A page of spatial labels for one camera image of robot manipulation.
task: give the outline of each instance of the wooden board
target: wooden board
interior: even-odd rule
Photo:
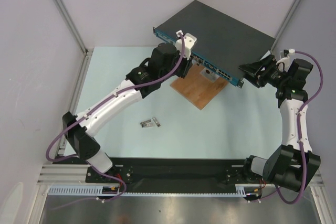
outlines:
[[[200,110],[228,84],[228,82],[221,77],[215,82],[211,82],[200,74],[203,69],[203,66],[194,64],[184,79],[179,78],[171,84],[173,89],[183,95]]]

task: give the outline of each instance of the white table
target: white table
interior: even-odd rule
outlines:
[[[153,47],[96,47],[77,113],[111,92]],[[268,158],[281,144],[282,122],[270,85],[228,85],[203,110],[170,87],[161,88],[118,114],[95,137],[111,157]],[[156,116],[161,127],[141,128]],[[72,154],[67,145],[65,155]]]

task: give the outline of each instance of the metal floor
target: metal floor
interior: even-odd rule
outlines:
[[[264,194],[274,190],[265,189]],[[288,199],[296,193],[283,190]],[[52,210],[80,197],[48,196],[40,224],[183,224],[183,223],[321,223],[309,188],[295,205],[286,205],[277,196],[259,203],[242,198],[125,196],[116,201],[99,203],[85,200]]]

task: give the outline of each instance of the small metal part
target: small metal part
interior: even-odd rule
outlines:
[[[141,125],[142,128],[148,128],[148,127],[154,127],[154,126],[155,126],[155,123],[145,123]]]
[[[152,122],[152,119],[148,119],[146,121],[143,121],[143,122],[140,123],[140,125],[143,125],[143,124],[146,124],[146,123],[150,123],[150,122]]]
[[[157,125],[157,127],[161,126],[161,124],[158,122],[158,120],[156,119],[156,117],[153,117],[153,121]]]

